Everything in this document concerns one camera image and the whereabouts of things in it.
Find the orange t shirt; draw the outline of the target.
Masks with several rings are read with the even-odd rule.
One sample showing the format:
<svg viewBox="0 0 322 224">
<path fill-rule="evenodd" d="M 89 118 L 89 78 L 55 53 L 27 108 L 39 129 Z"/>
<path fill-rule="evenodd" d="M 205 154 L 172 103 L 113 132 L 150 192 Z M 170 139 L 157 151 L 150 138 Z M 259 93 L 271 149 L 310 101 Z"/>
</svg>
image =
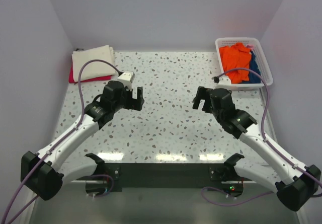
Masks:
<svg viewBox="0 0 322 224">
<path fill-rule="evenodd" d="M 220 47 L 219 53 L 224 72 L 233 68 L 249 68 L 252 59 L 250 51 L 241 42 L 237 42 L 232 46 Z M 249 81 L 249 72 L 247 70 L 234 70 L 226 75 L 230 78 L 232 84 Z"/>
</svg>

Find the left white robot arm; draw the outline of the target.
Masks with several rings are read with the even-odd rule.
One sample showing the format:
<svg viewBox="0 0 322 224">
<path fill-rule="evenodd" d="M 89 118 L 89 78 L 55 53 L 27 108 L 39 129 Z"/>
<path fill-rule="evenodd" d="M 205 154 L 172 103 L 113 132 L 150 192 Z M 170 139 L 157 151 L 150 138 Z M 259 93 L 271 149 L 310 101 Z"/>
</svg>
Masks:
<svg viewBox="0 0 322 224">
<path fill-rule="evenodd" d="M 26 152 L 21 159 L 21 182 L 43 200 L 54 197 L 64 184 L 82 177 L 99 180 L 104 175 L 104 161 L 95 154 L 89 164 L 80 164 L 70 170 L 62 170 L 65 160 L 90 136 L 110 122 L 121 109 L 142 110 L 143 88 L 137 88 L 133 97 L 131 84 L 109 81 L 99 96 L 82 111 L 81 116 L 58 139 L 37 153 Z"/>
</svg>

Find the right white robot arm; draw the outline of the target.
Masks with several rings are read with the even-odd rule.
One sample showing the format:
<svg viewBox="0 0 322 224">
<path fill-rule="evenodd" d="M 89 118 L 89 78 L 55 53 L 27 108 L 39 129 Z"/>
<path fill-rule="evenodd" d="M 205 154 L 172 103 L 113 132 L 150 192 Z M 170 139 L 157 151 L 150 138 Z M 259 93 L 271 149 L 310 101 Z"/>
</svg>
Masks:
<svg viewBox="0 0 322 224">
<path fill-rule="evenodd" d="M 223 130 L 245 143 L 269 164 L 268 168 L 252 164 L 241 154 L 224 162 L 224 174 L 230 180 L 244 177 L 269 189 L 289 210 L 298 211 L 311 198 L 318 197 L 321 170 L 297 160 L 270 138 L 262 125 L 248 112 L 237 109 L 231 91 L 199 87 L 193 109 L 212 114 Z"/>
</svg>

